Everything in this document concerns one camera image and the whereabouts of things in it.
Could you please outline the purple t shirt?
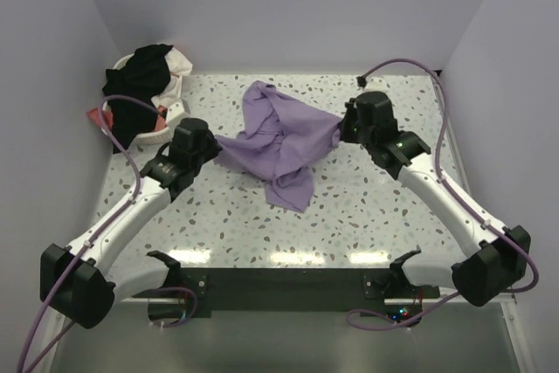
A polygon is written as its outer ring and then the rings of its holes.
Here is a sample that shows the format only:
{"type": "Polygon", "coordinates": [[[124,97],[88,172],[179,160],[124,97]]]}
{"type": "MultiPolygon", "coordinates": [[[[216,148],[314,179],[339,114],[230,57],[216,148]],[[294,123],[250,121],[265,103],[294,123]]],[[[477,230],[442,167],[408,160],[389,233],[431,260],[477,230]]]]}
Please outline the purple t shirt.
{"type": "Polygon", "coordinates": [[[269,204],[305,211],[314,194],[311,167],[337,148],[342,119],[264,81],[248,87],[242,111],[245,128],[216,137],[215,163],[263,181],[269,204]]]}

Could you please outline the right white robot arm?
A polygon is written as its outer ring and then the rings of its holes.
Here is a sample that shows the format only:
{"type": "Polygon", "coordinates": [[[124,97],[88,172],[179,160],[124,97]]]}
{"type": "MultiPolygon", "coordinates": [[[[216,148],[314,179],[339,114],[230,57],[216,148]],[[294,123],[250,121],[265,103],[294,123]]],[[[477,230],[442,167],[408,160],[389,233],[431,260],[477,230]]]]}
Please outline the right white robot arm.
{"type": "Polygon", "coordinates": [[[443,223],[463,260],[420,258],[407,252],[390,266],[391,291],[410,296],[419,286],[455,289],[482,307],[521,280],[528,266],[529,233],[507,227],[466,194],[442,169],[428,145],[399,128],[386,93],[365,92],[350,99],[340,124],[343,142],[362,146],[373,163],[411,190],[443,223]]]}

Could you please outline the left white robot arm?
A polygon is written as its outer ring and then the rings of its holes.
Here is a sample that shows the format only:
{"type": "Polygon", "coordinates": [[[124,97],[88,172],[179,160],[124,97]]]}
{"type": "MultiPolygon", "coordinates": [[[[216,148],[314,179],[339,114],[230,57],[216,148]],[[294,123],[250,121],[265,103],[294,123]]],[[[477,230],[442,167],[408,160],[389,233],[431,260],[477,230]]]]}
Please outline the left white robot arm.
{"type": "Polygon", "coordinates": [[[136,294],[153,289],[161,296],[175,294],[181,266],[162,252],[150,252],[151,263],[124,277],[109,271],[128,243],[193,184],[219,151],[205,121],[181,120],[171,142],[136,172],[129,193],[113,209],[67,246],[50,245],[43,252],[39,296],[44,305],[93,328],[113,304],[136,294]]]}

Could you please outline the white laundry basket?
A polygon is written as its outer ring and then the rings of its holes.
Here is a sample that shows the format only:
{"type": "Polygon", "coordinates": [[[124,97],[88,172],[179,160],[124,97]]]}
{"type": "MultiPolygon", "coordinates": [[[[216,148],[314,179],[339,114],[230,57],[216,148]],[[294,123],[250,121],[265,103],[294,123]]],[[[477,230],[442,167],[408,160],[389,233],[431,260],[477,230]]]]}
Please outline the white laundry basket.
{"type": "MultiPolygon", "coordinates": [[[[127,63],[129,58],[131,58],[133,56],[133,54],[134,53],[124,57],[123,59],[120,59],[114,65],[114,67],[111,68],[111,69],[121,69],[127,63]]],[[[129,97],[127,97],[126,100],[133,101],[135,103],[140,102],[138,100],[134,100],[134,99],[129,98],[129,97]]],[[[170,138],[171,129],[165,127],[164,117],[161,116],[161,114],[160,114],[160,109],[161,108],[162,107],[158,107],[158,108],[155,108],[153,110],[153,112],[157,115],[157,123],[155,124],[155,129],[150,133],[137,135],[134,138],[134,140],[132,141],[132,143],[136,143],[136,144],[157,144],[157,143],[166,142],[170,138]]],[[[109,124],[110,130],[111,130],[111,128],[113,126],[113,113],[110,110],[110,106],[107,103],[104,106],[104,110],[107,112],[106,119],[107,119],[107,123],[109,124]]]]}

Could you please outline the white t shirt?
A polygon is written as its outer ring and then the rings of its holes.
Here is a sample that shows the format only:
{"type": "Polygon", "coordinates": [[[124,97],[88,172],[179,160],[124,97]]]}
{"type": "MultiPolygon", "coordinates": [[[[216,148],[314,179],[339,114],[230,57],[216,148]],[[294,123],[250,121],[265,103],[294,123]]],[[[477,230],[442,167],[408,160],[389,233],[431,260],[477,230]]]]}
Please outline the white t shirt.
{"type": "Polygon", "coordinates": [[[169,69],[170,81],[162,93],[151,100],[156,108],[169,108],[181,99],[183,78],[191,75],[192,63],[175,47],[166,55],[165,60],[169,69]]]}

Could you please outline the black t shirt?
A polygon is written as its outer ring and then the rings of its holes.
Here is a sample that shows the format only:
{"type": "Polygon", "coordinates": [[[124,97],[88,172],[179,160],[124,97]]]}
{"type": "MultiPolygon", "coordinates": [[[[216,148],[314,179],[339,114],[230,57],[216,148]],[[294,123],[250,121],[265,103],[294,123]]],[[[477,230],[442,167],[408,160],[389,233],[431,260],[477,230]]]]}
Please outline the black t shirt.
{"type": "Polygon", "coordinates": [[[121,69],[107,69],[105,96],[123,95],[134,100],[110,100],[107,104],[113,113],[112,134],[127,149],[139,134],[155,129],[157,115],[152,98],[163,93],[170,83],[170,72],[165,56],[170,45],[147,45],[135,53],[121,69]]]}

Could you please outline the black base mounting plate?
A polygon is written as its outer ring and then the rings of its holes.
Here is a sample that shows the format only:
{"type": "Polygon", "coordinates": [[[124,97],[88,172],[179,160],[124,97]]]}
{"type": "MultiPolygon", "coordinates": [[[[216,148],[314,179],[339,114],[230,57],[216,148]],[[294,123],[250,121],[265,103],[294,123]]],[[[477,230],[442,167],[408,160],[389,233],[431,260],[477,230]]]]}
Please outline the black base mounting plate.
{"type": "Polygon", "coordinates": [[[412,302],[440,297],[436,287],[414,287],[388,268],[183,268],[165,280],[165,287],[185,287],[198,298],[162,288],[135,298],[148,299],[149,319],[176,318],[195,309],[196,318],[218,312],[348,312],[363,308],[395,313],[386,300],[412,302]]]}

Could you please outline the aluminium frame rail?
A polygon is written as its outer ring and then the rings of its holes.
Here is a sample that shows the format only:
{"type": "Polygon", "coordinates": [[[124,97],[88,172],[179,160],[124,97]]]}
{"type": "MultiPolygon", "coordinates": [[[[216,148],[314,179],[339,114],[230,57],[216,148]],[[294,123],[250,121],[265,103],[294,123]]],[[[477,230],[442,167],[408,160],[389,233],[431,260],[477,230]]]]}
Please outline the aluminium frame rail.
{"type": "Polygon", "coordinates": [[[72,321],[49,307],[45,312],[45,317],[41,322],[41,334],[38,341],[38,349],[48,349],[46,354],[41,358],[34,372],[45,373],[50,372],[59,344],[62,342],[64,335],[70,330],[72,321]]]}

